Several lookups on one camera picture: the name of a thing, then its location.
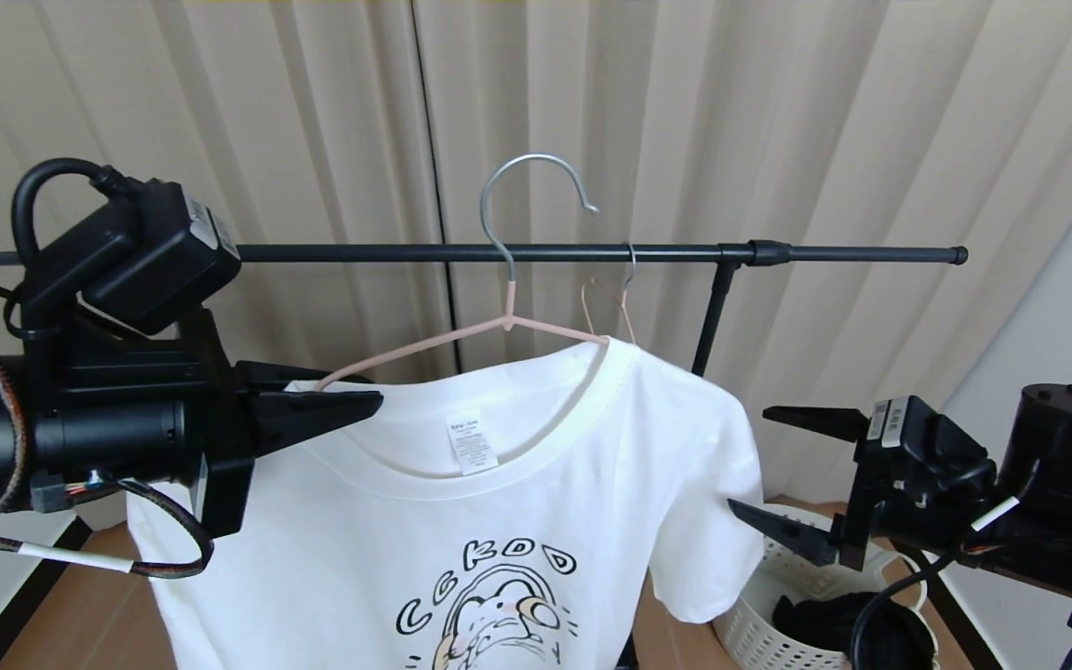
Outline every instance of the metal hanger hook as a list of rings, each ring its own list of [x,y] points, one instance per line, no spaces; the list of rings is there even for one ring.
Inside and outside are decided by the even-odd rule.
[[[505,162],[498,166],[498,169],[494,170],[494,174],[490,176],[490,179],[486,180],[486,187],[482,187],[482,198],[479,200],[479,208],[477,213],[482,220],[482,233],[486,234],[486,238],[490,240],[490,244],[494,244],[495,250],[503,254],[503,259],[507,262],[507,280],[516,280],[516,258],[511,255],[511,252],[507,250],[507,247],[502,240],[498,240],[498,236],[495,235],[494,229],[490,227],[490,212],[488,211],[488,199],[490,198],[490,191],[494,188],[494,182],[498,178],[503,177],[503,173],[511,169],[512,166],[522,164],[525,161],[548,161],[550,164],[555,164],[565,168],[565,172],[569,173],[569,177],[574,179],[574,187],[578,190],[578,200],[582,203],[582,208],[586,209],[587,212],[596,215],[598,213],[598,208],[593,207],[590,204],[590,198],[586,195],[586,187],[582,183],[582,177],[578,174],[578,170],[574,169],[565,159],[554,157],[552,153],[524,153],[523,157],[516,157],[510,161]]]
[[[631,280],[635,279],[635,264],[637,263],[637,259],[635,259],[635,244],[631,244],[630,241],[626,242],[626,250],[631,254],[631,264],[626,268],[626,277],[623,279],[623,292],[625,293],[626,285],[630,284]]]

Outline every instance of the t-shirt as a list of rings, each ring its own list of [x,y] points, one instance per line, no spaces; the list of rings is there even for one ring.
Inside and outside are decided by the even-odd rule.
[[[258,459],[204,574],[151,581],[179,667],[613,670],[647,569],[703,623],[762,559],[726,504],[762,502],[744,408],[632,344],[327,390],[367,389],[371,419]],[[195,556],[129,509],[145,561]]]

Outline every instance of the printed graphic on t-shirt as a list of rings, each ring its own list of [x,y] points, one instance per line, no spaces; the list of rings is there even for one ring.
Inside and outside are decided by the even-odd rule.
[[[414,636],[444,616],[440,644],[418,650],[404,667],[495,670],[517,667],[519,658],[525,667],[561,666],[566,636],[577,638],[578,624],[541,572],[577,569],[569,552],[528,538],[465,542],[461,565],[442,574],[431,597],[410,599],[396,617],[396,631]]]

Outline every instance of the pink clothes hanger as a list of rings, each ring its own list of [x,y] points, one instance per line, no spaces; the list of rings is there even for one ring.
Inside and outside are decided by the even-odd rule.
[[[592,334],[592,332],[583,332],[581,330],[574,330],[574,328],[565,328],[563,326],[554,326],[552,323],[545,323],[541,321],[536,321],[533,318],[526,318],[523,316],[516,316],[516,258],[511,255],[511,252],[507,250],[507,247],[498,240],[497,235],[495,235],[494,229],[490,226],[490,212],[488,211],[488,198],[490,196],[490,191],[494,187],[494,182],[498,178],[503,177],[503,173],[511,169],[512,166],[522,164],[525,161],[548,161],[550,164],[555,164],[562,166],[566,172],[569,173],[569,177],[574,179],[574,185],[578,190],[578,200],[582,203],[582,208],[586,209],[587,212],[596,215],[598,213],[598,208],[593,207],[590,204],[590,199],[586,196],[586,188],[582,184],[582,178],[579,177],[578,170],[574,169],[568,162],[552,155],[552,153],[524,153],[523,157],[518,157],[505,162],[498,169],[494,170],[494,174],[490,176],[490,179],[486,180],[486,187],[482,187],[482,196],[479,200],[479,217],[482,221],[482,232],[486,233],[486,237],[490,240],[490,244],[494,244],[495,250],[503,254],[503,258],[507,263],[507,300],[506,306],[503,309],[503,316],[497,316],[490,321],[474,324],[474,326],[467,326],[465,328],[459,328],[458,330],[452,330],[446,332],[446,334],[437,334],[435,338],[429,338],[428,340],[421,340],[415,344],[408,344],[408,346],[400,347],[398,349],[387,352],[384,355],[378,355],[370,357],[370,359],[361,360],[345,368],[337,370],[328,374],[321,382],[316,383],[314,390],[319,391],[325,389],[325,386],[331,385],[333,382],[339,381],[339,378],[349,376],[349,374],[355,374],[362,372],[362,370],[368,370],[375,368],[375,366],[383,364],[388,361],[401,359],[404,356],[412,356],[414,353],[427,351],[433,347],[440,347],[442,344],[450,343],[455,340],[462,340],[464,338],[470,338],[470,336],[479,334],[479,332],[486,332],[488,330],[493,330],[495,328],[502,328],[503,330],[511,330],[516,326],[523,326],[525,328],[531,328],[532,330],[539,330],[541,332],[553,332],[554,336],[565,336],[566,338],[574,338],[575,340],[583,340],[587,342],[598,342],[606,343],[607,338],[601,338],[598,334]]]
[[[599,292],[607,293],[610,300],[614,300],[614,302],[616,302],[617,311],[620,311],[623,315],[623,321],[626,322],[626,334],[630,336],[631,343],[637,344],[638,346],[638,342],[635,341],[635,329],[631,328],[631,315],[626,313],[626,285],[630,284],[631,279],[635,279],[635,247],[628,242],[626,243],[626,250],[631,252],[631,266],[628,268],[628,271],[626,271],[625,279],[623,279],[622,292],[616,296],[610,288],[606,285],[599,284],[598,280],[591,277],[587,283],[582,284],[582,311],[586,313],[586,326],[590,327],[591,332],[595,332],[595,323],[590,318],[590,306],[586,304],[586,285],[592,285],[593,287],[598,288]]]

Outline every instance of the crew neckline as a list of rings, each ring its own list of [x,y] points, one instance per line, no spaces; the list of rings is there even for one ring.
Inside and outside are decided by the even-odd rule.
[[[334,382],[325,391],[379,391],[384,394],[383,407],[364,422],[336,430],[299,447],[325,462],[346,483],[375,495],[414,501],[480,495],[535,474],[577,444],[622,386],[635,351],[637,347],[632,344],[608,338],[606,343],[582,342],[552,355],[473,370],[420,385]],[[414,475],[379,461],[353,438],[358,426],[375,420],[416,416],[417,413],[448,416],[483,402],[520,394],[523,390],[570,383],[575,389],[569,401],[552,422],[520,447],[522,453],[474,475]],[[293,382],[288,389],[312,390],[312,382]]]

